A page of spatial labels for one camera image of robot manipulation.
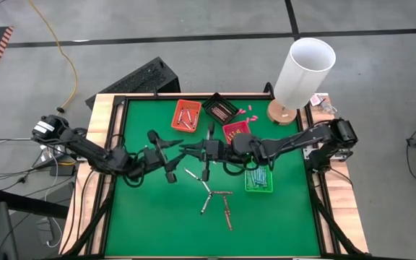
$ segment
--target small bin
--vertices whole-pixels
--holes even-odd
[[[236,134],[239,133],[251,133],[248,123],[246,121],[240,121],[237,123],[231,123],[222,127],[224,132],[225,140],[228,144],[232,142],[232,139]]]
[[[238,112],[238,108],[225,98],[221,97],[219,93],[215,93],[211,96],[202,106],[208,115],[222,125],[229,123]]]
[[[194,133],[199,122],[202,104],[190,100],[178,100],[171,127],[178,131]]]
[[[254,163],[249,163],[248,167],[254,167]],[[272,171],[269,166],[259,166],[256,170],[246,170],[245,191],[272,193],[274,191],[272,179]]]

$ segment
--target wooden lamp base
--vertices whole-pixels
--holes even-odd
[[[296,109],[286,109],[276,100],[273,100],[267,107],[267,116],[272,122],[279,124],[280,126],[286,126],[295,120]]]

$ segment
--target white lamp shade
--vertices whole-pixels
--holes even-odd
[[[314,38],[295,41],[274,87],[276,101],[287,109],[305,106],[336,61],[330,45]]]

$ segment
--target red tray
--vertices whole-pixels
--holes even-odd
[[[224,132],[225,140],[228,144],[230,144],[236,134],[251,133],[246,121],[240,121],[237,123],[225,125],[222,127],[222,131]]]
[[[171,127],[178,131],[194,133],[196,130],[196,125],[199,123],[201,109],[202,104],[200,102],[190,100],[178,100],[178,104],[176,105],[176,109],[174,110],[174,116],[173,121],[171,122]],[[189,112],[191,115],[191,121],[189,120],[189,115],[187,114],[187,112]]]

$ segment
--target yellow cable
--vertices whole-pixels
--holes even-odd
[[[68,165],[74,165],[75,162],[59,162],[59,165],[64,165],[64,166],[68,166]]]
[[[59,43],[59,39],[57,39],[56,34],[54,33],[54,31],[52,30],[51,26],[49,25],[48,21],[46,21],[46,19],[44,18],[44,16],[40,13],[40,11],[38,10],[38,8],[36,8],[36,6],[34,5],[34,3],[32,2],[32,0],[28,0],[28,2],[30,3],[30,6],[33,7],[33,9],[39,14],[39,16],[41,17],[41,19],[43,19],[44,23],[48,26],[49,30],[52,33],[52,36],[54,37],[54,39],[56,40],[56,44],[58,47],[58,50],[61,52],[62,56],[65,57],[65,59],[70,63],[71,69],[73,70],[73,73],[75,74],[75,87],[73,89],[73,91],[71,92],[69,98],[65,101],[65,103],[61,106],[61,108],[64,108],[64,106],[66,106],[70,100],[72,100],[73,96],[75,95],[75,93],[77,92],[77,88],[78,88],[78,75],[77,75],[77,70],[75,69],[75,66],[73,66],[73,62],[70,60],[70,58],[62,51],[62,47]]]

